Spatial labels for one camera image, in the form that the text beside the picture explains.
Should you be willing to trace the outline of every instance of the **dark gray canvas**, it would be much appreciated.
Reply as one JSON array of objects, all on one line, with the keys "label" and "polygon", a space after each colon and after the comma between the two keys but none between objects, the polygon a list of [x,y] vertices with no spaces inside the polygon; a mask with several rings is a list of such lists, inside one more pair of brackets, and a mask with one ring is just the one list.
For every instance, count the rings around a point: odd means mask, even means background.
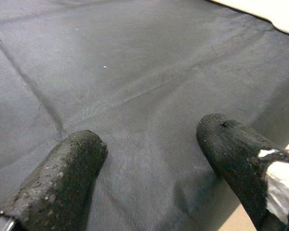
[{"label": "dark gray canvas", "polygon": [[0,0],[0,204],[60,140],[108,145],[87,230],[215,230],[237,205],[195,138],[289,141],[289,35],[204,0]]}]

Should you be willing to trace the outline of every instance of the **beige floor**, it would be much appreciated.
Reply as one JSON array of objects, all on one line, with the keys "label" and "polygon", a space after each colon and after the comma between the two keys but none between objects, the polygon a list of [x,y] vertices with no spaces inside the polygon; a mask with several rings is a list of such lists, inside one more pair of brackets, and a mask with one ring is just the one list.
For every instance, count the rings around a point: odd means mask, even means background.
[{"label": "beige floor", "polygon": [[256,229],[244,208],[240,205],[218,231],[256,231]]}]

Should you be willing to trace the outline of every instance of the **gray fabric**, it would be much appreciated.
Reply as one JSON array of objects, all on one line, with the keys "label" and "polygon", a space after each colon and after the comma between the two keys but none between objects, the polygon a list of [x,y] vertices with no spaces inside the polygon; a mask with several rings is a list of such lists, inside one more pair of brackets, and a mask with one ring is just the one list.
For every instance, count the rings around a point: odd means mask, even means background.
[{"label": "gray fabric", "polygon": [[285,144],[289,35],[203,0],[0,0],[0,203],[89,129],[87,230],[215,230],[237,199],[195,139],[211,112]]}]

